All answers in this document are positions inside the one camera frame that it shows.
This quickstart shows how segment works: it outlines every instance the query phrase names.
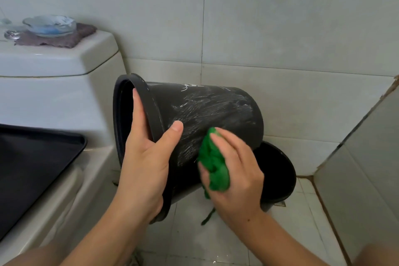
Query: black tray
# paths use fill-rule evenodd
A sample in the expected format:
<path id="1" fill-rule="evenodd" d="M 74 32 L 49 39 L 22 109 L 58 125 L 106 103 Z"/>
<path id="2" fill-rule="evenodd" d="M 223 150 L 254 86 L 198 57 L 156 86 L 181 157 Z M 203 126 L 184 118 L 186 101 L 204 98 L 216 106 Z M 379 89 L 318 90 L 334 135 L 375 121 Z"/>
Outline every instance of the black tray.
<path id="1" fill-rule="evenodd" d="M 86 144 L 77 133 L 0 124 L 0 240 Z"/>

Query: hand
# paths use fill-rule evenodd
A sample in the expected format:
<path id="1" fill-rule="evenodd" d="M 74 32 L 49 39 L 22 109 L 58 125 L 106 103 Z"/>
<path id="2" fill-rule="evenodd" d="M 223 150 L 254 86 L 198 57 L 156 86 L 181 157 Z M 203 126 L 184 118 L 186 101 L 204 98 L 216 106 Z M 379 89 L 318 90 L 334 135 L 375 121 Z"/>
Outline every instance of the hand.
<path id="1" fill-rule="evenodd" d="M 251 148 L 233 133 L 217 128 L 221 137 L 212 133 L 211 140 L 219 148 L 230 174 L 230 188 L 225 192 L 209 189 L 209 172 L 198 164 L 202 184 L 219 216 L 236 233 L 247 223 L 262 217 L 260 199 L 264 175 Z"/>
<path id="2" fill-rule="evenodd" d="M 133 120 L 126 141 L 119 186 L 114 198 L 128 217 L 149 223 L 161 210 L 169 158 L 182 136 L 183 123 L 175 121 L 157 143 L 148 139 L 143 105 L 133 89 Z"/>

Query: green rag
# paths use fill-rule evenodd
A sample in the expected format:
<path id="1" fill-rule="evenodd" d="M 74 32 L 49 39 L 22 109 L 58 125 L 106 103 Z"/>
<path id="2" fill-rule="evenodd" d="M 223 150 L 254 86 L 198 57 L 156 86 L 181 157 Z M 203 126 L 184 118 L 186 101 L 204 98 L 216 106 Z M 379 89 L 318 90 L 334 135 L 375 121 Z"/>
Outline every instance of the green rag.
<path id="1" fill-rule="evenodd" d="M 223 155 L 211 140 L 211 133 L 220 135 L 214 127 L 211 127 L 208 130 L 202 141 L 202 145 L 199 148 L 198 161 L 201 162 L 209 172 L 209 189 L 213 191 L 226 191 L 230 187 L 229 170 L 226 166 Z M 210 198 L 206 190 L 205 198 Z M 214 212 L 215 210 L 212 209 L 211 213 L 201 223 L 201 225 L 205 225 Z"/>

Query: bathroom floor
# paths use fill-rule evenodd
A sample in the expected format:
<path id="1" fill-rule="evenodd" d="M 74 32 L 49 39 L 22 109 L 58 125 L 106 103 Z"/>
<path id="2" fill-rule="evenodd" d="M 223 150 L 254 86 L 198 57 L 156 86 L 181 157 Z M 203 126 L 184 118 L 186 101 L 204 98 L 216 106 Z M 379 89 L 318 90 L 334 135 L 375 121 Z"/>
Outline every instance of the bathroom floor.
<path id="1" fill-rule="evenodd" d="M 297 179 L 286 207 L 273 206 L 270 213 L 297 241 L 333 266 L 346 265 L 322 205 L 307 179 Z M 168 217 L 150 225 L 139 245 L 145 266 L 262 265 L 215 213 L 203 190 L 172 205 Z"/>

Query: toilet tank lid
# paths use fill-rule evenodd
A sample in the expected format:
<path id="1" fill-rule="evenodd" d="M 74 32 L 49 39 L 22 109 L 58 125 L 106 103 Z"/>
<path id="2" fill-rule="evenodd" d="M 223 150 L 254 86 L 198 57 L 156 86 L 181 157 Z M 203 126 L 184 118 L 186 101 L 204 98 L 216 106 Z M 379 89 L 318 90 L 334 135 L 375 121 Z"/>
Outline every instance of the toilet tank lid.
<path id="1" fill-rule="evenodd" d="M 0 76 L 56 77 L 84 75 L 118 52 L 111 33 L 97 31 L 74 48 L 20 46 L 0 39 Z"/>

